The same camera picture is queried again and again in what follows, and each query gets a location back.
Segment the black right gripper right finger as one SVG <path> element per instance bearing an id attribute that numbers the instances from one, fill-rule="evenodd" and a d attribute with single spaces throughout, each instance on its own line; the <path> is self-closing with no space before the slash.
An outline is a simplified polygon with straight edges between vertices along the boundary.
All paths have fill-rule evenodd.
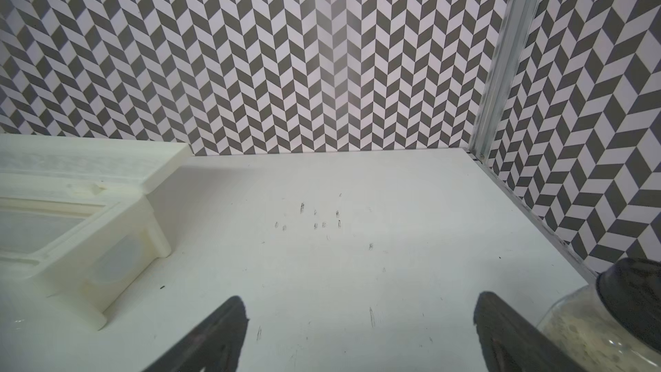
<path id="1" fill-rule="evenodd" d="M 489 371 L 583 370 L 497 294 L 480 293 L 473 323 Z"/>

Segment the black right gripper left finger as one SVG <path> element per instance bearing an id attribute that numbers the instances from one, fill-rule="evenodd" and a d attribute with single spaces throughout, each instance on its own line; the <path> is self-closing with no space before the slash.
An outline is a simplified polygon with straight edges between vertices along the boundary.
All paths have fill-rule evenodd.
<path id="1" fill-rule="evenodd" d="M 233 296 L 146 369 L 236 371 L 248 324 L 242 299 Z"/>

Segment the cream plastic wrap dispenser box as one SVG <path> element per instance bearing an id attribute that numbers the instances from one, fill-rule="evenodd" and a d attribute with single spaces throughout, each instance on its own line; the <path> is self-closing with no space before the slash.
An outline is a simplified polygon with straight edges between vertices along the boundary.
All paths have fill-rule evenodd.
<path id="1" fill-rule="evenodd" d="M 148 195 L 191 156 L 185 143 L 1 137 L 1 297 L 92 330 L 171 247 Z"/>

